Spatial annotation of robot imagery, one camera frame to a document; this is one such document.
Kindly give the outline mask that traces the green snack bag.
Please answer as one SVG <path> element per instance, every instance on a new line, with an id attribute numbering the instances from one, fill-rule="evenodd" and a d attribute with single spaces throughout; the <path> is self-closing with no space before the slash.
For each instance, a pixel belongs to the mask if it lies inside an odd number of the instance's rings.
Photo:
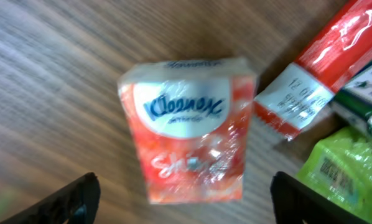
<path id="1" fill-rule="evenodd" d="M 296 174 L 303 184 L 372 223 L 372 139 L 344 127 L 320 140 Z"/>

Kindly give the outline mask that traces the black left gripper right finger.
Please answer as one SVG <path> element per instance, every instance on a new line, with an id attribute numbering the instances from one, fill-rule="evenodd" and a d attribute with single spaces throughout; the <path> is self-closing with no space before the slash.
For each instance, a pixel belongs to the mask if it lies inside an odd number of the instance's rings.
<path id="1" fill-rule="evenodd" d="M 368 224 L 285 172 L 275 174 L 270 192 L 277 224 Z"/>

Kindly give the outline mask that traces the red stick sachet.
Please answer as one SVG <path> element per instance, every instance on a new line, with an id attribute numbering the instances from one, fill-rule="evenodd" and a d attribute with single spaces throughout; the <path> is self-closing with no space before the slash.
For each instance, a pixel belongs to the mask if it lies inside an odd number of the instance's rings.
<path id="1" fill-rule="evenodd" d="M 372 0 L 348 1 L 254 99 L 255 115 L 292 140 L 372 61 Z"/>

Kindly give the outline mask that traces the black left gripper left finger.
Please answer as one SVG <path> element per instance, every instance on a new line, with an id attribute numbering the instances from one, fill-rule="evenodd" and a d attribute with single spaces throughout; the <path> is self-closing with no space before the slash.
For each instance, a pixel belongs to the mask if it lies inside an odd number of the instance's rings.
<path id="1" fill-rule="evenodd" d="M 93 224 L 100 196 L 98 178 L 89 172 L 0 224 Z"/>

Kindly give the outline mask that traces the green white small box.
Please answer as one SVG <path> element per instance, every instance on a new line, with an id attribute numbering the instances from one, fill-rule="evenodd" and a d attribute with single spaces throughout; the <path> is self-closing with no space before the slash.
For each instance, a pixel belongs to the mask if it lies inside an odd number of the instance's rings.
<path id="1" fill-rule="evenodd" d="M 372 139 L 372 61 L 336 94 L 330 107 L 350 126 Z"/>

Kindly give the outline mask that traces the red Kleenex tissue pack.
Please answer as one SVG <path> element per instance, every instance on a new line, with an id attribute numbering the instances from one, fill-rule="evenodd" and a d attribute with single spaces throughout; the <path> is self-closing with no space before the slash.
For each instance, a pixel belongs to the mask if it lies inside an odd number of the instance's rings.
<path id="1" fill-rule="evenodd" d="M 243 57 L 140 63 L 119 78 L 150 203 L 242 198 L 255 87 Z"/>

